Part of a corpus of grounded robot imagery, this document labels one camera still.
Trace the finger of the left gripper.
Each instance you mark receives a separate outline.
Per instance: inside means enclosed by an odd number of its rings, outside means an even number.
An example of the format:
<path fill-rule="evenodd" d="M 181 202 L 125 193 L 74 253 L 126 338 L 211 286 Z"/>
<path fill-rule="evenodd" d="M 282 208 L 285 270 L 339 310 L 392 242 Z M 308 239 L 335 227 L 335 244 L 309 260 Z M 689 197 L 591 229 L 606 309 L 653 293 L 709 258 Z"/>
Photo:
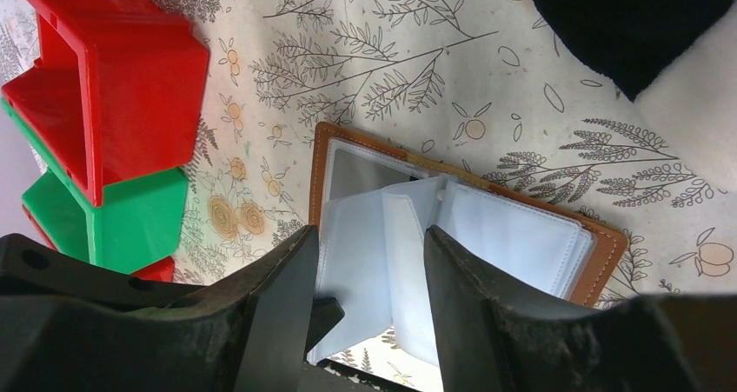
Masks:
<path fill-rule="evenodd" d="M 163 307 L 201 288 L 146 281 L 65 256 L 21 234 L 1 237 L 1 294 L 68 296 L 131 311 Z"/>
<path fill-rule="evenodd" d="M 345 316 L 334 297 L 317 298 L 312 302 L 304 355 L 307 355 Z"/>

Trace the brown leather card holder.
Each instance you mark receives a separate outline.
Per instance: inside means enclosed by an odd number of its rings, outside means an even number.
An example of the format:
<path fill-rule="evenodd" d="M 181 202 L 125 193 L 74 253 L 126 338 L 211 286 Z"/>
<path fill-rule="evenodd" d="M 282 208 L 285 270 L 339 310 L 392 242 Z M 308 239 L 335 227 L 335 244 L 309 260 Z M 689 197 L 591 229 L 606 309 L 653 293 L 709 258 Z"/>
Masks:
<path fill-rule="evenodd" d="M 594 219 L 328 122 L 315 128 L 309 207 L 320 231 L 315 291 L 344 312 L 309 348 L 312 363 L 393 329 L 406 353 L 437 364 L 423 259 L 433 225 L 484 262 L 585 306 L 629 245 Z"/>

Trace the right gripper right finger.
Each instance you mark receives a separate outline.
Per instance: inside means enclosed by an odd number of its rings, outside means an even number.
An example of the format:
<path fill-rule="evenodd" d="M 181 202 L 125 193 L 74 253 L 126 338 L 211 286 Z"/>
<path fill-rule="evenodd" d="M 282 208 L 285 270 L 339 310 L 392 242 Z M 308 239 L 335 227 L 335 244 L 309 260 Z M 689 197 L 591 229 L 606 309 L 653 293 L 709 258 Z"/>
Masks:
<path fill-rule="evenodd" d="M 437 226 L 423 254 L 447 391 L 736 388 L 733 295 L 645 295 L 598 310 L 514 278 Z"/>

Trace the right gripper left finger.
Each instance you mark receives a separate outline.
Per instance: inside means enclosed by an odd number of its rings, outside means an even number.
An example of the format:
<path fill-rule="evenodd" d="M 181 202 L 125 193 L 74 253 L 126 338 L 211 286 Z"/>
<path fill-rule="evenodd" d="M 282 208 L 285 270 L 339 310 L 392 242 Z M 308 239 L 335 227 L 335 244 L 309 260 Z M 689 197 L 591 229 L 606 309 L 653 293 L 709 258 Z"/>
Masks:
<path fill-rule="evenodd" d="M 1 294 L 4 391 L 294 391 L 313 302 L 318 231 L 163 307 Z"/>

